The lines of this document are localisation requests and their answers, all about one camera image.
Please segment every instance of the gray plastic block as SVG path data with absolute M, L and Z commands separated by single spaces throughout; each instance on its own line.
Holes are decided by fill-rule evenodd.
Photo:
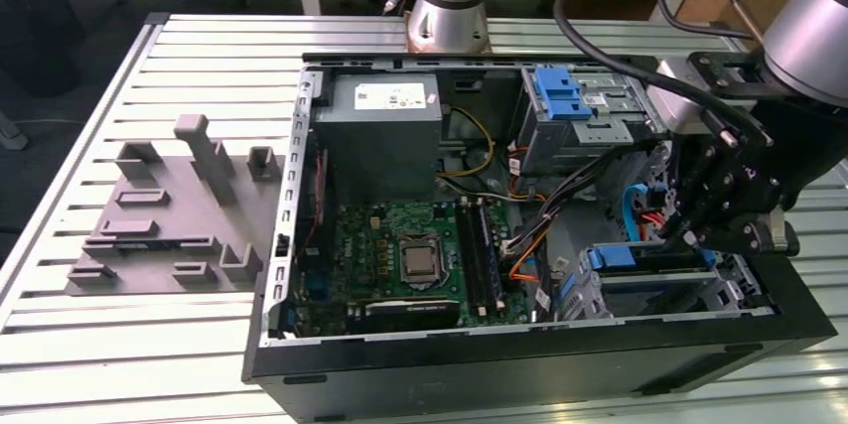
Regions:
M 159 232 L 159 225 L 151 219 L 144 220 L 107 220 L 101 225 L 101 234 L 113 236 L 153 235 Z
M 280 179 L 280 167 L 275 150 L 268 146 L 255 146 L 248 153 L 248 170 L 253 181 L 275 181 Z
M 244 251 L 244 259 L 240 259 L 232 247 L 225 245 L 220 264 L 227 277 L 233 282 L 253 283 L 256 276 L 263 271 L 263 261 L 249 243 Z
M 171 196 L 164 189 L 125 191 L 115 198 L 115 202 L 123 208 L 132 208 L 135 206 L 164 206 L 169 201 Z
M 68 274 L 68 280 L 81 287 L 105 287 L 112 284 L 115 272 L 103 264 L 75 266 Z
M 125 143 L 117 153 L 115 163 L 123 172 L 123 176 L 135 184 L 148 182 L 155 185 L 155 178 L 149 172 L 149 165 L 161 162 L 161 158 L 152 144 Z
M 173 126 L 173 135 L 185 141 L 195 156 L 193 168 L 197 176 L 209 185 L 212 195 L 221 206 L 236 201 L 229 177 L 233 164 L 220 142 L 212 142 L 207 136 L 209 120 L 203 114 L 183 114 Z
M 227 157 L 223 162 L 225 152 L 208 141 L 205 124 L 204 117 L 177 121 L 176 129 L 188 131 L 177 134 L 189 138 L 199 150 L 205 149 L 195 151 L 193 157 L 159 157 L 145 143 L 125 148 L 124 159 L 140 161 L 152 180 L 117 181 L 76 266 L 85 272 L 87 267 L 105 265 L 113 277 L 97 284 L 85 276 L 69 280 L 68 294 L 253 290 L 271 257 L 280 197 L 280 175 L 275 172 L 283 170 L 283 158 L 271 148 L 257 148 L 249 156 Z M 263 157 L 268 161 L 264 168 L 259 167 Z M 228 165 L 232 174 L 227 174 Z M 209 171 L 231 189 L 232 201 L 225 204 L 215 194 L 216 180 L 208 181 Z M 257 172 L 260 181 L 255 181 Z M 200 275 L 213 279 L 177 279 L 191 274 L 175 277 L 180 271 L 175 263 L 197 262 L 207 264 Z
M 213 283 L 217 280 L 215 271 L 207 262 L 177 262 L 173 264 L 171 276 L 183 286 Z

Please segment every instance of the white table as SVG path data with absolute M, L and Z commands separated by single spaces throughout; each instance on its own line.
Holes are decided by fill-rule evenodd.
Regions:
M 735 44 L 643 23 L 584 22 L 615 53 L 685 55 Z M 575 53 L 548 21 L 492 20 L 496 53 Z M 0 271 L 3 423 L 291 420 L 240 381 L 252 294 L 67 297 L 65 274 L 96 224 L 123 141 L 172 139 L 183 113 L 211 119 L 231 154 L 287 149 L 303 52 L 401 52 L 399 19 L 172 16 L 147 25 Z M 848 419 L 848 190 L 816 181 L 789 215 L 795 266 L 841 336 L 773 358 L 687 395 L 480 411 L 383 422 L 845 422 Z

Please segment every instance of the white label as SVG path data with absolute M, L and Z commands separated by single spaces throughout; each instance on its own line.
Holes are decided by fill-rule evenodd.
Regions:
M 509 158 L 509 174 L 513 176 L 521 175 L 521 159 Z
M 551 297 L 541 291 L 541 287 L 535 289 L 535 300 L 541 305 L 545 311 L 551 309 Z
M 363 83 L 356 86 L 356 109 L 425 108 L 424 83 Z
M 583 102 L 592 106 L 607 106 L 607 98 L 604 98 L 603 94 L 587 94 L 583 96 Z

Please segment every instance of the expansion slot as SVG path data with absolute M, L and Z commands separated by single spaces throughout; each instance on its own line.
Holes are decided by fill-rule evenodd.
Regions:
M 483 201 L 461 201 L 456 206 L 456 226 L 463 253 L 468 302 L 477 315 L 505 308 L 499 271 L 499 256 L 492 240 L 492 228 Z

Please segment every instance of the orange wire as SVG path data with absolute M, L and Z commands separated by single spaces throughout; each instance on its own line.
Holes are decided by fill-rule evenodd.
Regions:
M 532 244 L 528 247 L 528 250 L 525 250 L 525 253 L 521 255 L 521 257 L 519 258 L 519 261 L 516 262 L 516 265 L 513 265 L 513 268 L 509 271 L 509 278 L 511 280 L 521 280 L 521 278 L 517 278 L 517 274 L 516 272 L 519 271 L 519 269 L 521 268 L 521 264 L 525 262 L 525 260 L 528 259 L 528 257 L 532 254 L 532 251 L 535 250 L 536 247 L 539 247 L 539 244 L 541 243 L 541 241 L 544 240 L 544 236 L 547 235 L 547 232 L 551 230 L 551 226 L 547 227 L 547 229 L 544 230 L 544 232 L 539 235 L 539 237 L 535 239 L 535 241 L 532 242 Z

